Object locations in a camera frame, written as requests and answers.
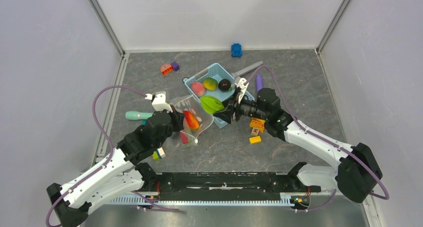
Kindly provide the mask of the green toy pea pod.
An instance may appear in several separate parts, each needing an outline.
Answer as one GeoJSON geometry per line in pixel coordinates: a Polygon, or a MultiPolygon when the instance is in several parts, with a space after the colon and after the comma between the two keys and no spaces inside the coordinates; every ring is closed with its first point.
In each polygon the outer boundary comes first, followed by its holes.
{"type": "Polygon", "coordinates": [[[220,100],[210,95],[202,96],[200,98],[200,104],[202,108],[211,115],[225,109],[223,103],[220,100]]]}

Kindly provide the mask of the dark toy mangosteen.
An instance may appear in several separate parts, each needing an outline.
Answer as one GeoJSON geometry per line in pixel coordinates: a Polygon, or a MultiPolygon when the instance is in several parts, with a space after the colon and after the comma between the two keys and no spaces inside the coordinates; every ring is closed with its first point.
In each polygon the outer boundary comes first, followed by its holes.
{"type": "Polygon", "coordinates": [[[222,79],[217,87],[222,92],[228,92],[231,90],[231,82],[228,79],[222,79]]]}

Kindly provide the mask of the red toy chili pepper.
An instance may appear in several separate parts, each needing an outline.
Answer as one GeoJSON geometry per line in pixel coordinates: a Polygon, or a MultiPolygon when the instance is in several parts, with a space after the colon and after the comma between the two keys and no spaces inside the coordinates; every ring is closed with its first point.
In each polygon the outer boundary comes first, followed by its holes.
{"type": "Polygon", "coordinates": [[[184,132],[179,132],[179,136],[180,136],[181,142],[182,142],[183,144],[187,144],[187,143],[189,142],[189,138],[188,138],[188,136],[186,135],[186,133],[184,133],[184,132]]]}

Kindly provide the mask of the orange red toy fruit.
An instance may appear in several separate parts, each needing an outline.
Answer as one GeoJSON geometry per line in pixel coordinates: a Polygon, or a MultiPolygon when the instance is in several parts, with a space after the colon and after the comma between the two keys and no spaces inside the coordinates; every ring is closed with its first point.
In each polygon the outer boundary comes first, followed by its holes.
{"type": "Polygon", "coordinates": [[[200,127],[199,121],[197,118],[188,110],[183,111],[183,114],[185,115],[185,120],[188,124],[188,127],[191,131],[197,131],[200,127]]]}

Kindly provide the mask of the clear polka dot zip bag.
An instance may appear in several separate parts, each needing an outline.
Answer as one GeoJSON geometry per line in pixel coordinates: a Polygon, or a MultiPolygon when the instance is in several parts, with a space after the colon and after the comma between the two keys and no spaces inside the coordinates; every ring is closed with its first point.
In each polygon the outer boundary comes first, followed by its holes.
{"type": "Polygon", "coordinates": [[[173,150],[197,145],[199,135],[214,122],[213,115],[207,113],[194,95],[176,97],[170,101],[176,111],[184,114],[183,129],[168,138],[163,147],[173,150]]]}

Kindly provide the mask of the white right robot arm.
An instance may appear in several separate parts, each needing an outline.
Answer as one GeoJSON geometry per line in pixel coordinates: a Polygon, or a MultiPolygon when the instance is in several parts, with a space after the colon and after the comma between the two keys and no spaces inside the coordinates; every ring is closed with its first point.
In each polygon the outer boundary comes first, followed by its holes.
{"type": "Polygon", "coordinates": [[[213,114],[215,117],[229,124],[241,116],[263,120],[269,135],[304,148],[328,164],[327,167],[300,164],[298,171],[288,177],[288,185],[294,191],[306,186],[326,187],[362,203],[367,196],[375,196],[374,187],[382,184],[382,171],[369,146],[343,143],[306,127],[282,109],[273,89],[263,88],[256,100],[249,100],[238,88],[223,106],[213,114]]]}

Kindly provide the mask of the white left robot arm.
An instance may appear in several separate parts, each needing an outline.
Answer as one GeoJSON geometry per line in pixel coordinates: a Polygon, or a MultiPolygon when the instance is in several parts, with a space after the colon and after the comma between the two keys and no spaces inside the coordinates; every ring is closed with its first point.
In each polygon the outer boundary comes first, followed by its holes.
{"type": "Polygon", "coordinates": [[[110,153],[74,180],[47,188],[52,203],[46,225],[56,213],[61,227],[77,227],[107,201],[122,194],[152,190],[157,174],[143,160],[163,146],[173,133],[184,129],[184,114],[173,110],[155,111],[144,125],[127,134],[110,153]]]}

